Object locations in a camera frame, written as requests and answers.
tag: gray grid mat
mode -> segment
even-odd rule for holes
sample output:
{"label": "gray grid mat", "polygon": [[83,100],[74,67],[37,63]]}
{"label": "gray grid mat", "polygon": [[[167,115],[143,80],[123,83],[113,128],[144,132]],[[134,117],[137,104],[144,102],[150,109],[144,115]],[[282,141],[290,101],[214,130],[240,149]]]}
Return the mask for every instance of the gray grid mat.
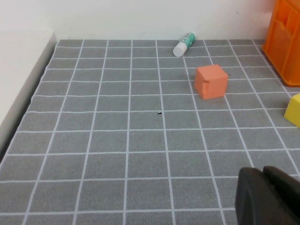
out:
{"label": "gray grid mat", "polygon": [[[0,165],[0,224],[236,224],[238,171],[299,179],[300,130],[261,40],[62,40]],[[195,67],[230,74],[201,100]]]}

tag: orange container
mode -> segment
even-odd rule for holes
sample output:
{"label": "orange container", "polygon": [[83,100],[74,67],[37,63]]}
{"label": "orange container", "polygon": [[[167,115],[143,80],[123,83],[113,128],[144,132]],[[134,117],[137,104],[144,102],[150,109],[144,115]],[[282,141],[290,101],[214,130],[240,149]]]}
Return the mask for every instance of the orange container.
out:
{"label": "orange container", "polygon": [[300,87],[300,0],[277,0],[263,51],[287,86]]}

